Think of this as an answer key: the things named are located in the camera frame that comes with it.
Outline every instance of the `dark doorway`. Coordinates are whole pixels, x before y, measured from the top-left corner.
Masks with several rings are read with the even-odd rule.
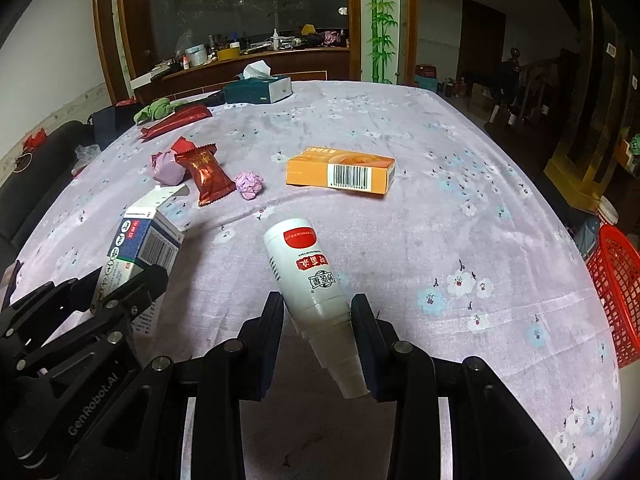
[[[507,16],[473,0],[462,0],[457,79],[463,73],[491,76],[502,61]]]

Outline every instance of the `metal bolt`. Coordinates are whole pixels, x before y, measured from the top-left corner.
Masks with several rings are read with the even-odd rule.
[[[169,359],[166,355],[161,355],[160,357],[156,357],[153,361],[151,361],[151,367],[158,372],[164,370],[171,364],[171,359]]]
[[[239,339],[230,339],[225,342],[225,352],[239,352],[244,348],[244,343]]]
[[[472,370],[478,372],[484,368],[484,361],[481,358],[472,355],[465,359],[465,364]]]
[[[115,332],[111,332],[107,336],[107,341],[112,345],[115,345],[118,341],[120,341],[120,339],[122,339],[122,332],[119,332],[117,330]]]
[[[410,354],[414,349],[414,346],[408,341],[396,341],[393,347],[399,354]]]

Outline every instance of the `red plastic basket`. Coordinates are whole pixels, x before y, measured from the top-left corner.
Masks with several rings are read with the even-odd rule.
[[[640,256],[619,229],[605,224],[587,268],[609,320],[622,368],[640,358]]]

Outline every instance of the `blue and white box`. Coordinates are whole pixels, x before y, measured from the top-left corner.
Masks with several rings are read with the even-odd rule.
[[[149,265],[158,264],[171,273],[184,234],[158,211],[158,207],[172,196],[188,192],[186,185],[157,186],[127,209],[107,251],[107,261],[102,266],[91,302],[92,312],[105,296]],[[132,323],[134,332],[147,336],[154,334],[163,298],[164,295],[160,296],[139,314]]]

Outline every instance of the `tablecloth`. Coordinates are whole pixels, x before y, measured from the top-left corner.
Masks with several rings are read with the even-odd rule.
[[[20,253],[19,298],[104,263],[125,209],[155,185],[150,156],[179,136],[215,142],[234,178],[264,191],[199,208],[197,190],[162,212],[186,232],[145,360],[204,355],[236,336],[276,290],[262,234],[302,216],[349,295],[364,292],[398,335],[453,361],[485,359],[576,478],[592,478],[620,426],[609,326],[566,230],[527,177],[481,130],[429,91],[355,82],[295,82],[270,105],[223,105],[212,117],[142,144],[133,127],[60,195]],[[392,156],[383,196],[285,184],[307,146]],[[67,325],[77,322],[69,320]],[[286,318],[273,385],[243,402],[247,478],[383,479],[394,404],[344,400]],[[441,403],[446,415],[446,402]],[[191,419],[188,420],[189,431]],[[451,478],[442,423],[443,478]],[[187,440],[184,456],[188,458]],[[184,460],[184,477],[189,461]]]

